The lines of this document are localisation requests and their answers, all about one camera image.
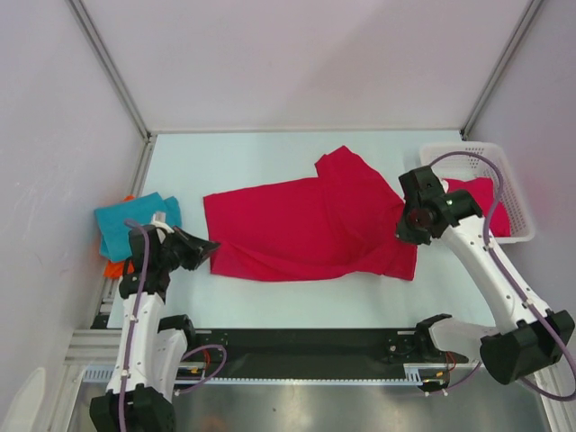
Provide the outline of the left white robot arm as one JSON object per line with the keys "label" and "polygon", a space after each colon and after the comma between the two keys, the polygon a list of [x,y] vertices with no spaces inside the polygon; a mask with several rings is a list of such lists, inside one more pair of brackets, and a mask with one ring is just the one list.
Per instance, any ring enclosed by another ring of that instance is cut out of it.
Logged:
{"label": "left white robot arm", "polygon": [[164,316],[170,274],[198,269],[220,245],[162,221],[125,224],[131,255],[119,288],[121,340],[112,377],[104,395],[91,400],[89,415],[98,431],[173,431],[180,364],[212,347],[199,346],[187,315]]}

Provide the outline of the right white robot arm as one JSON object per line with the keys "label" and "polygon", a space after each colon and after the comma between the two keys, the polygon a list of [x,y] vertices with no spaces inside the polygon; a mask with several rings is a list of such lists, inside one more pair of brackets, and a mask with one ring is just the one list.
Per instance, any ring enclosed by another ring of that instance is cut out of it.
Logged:
{"label": "right white robot arm", "polygon": [[567,358],[575,322],[552,311],[527,285],[489,232],[480,205],[465,190],[446,192],[430,166],[401,175],[404,209],[397,237],[410,244],[444,242],[458,257],[489,306],[491,327],[447,314],[421,321],[417,354],[436,361],[450,351],[483,363],[501,384],[523,380]]}

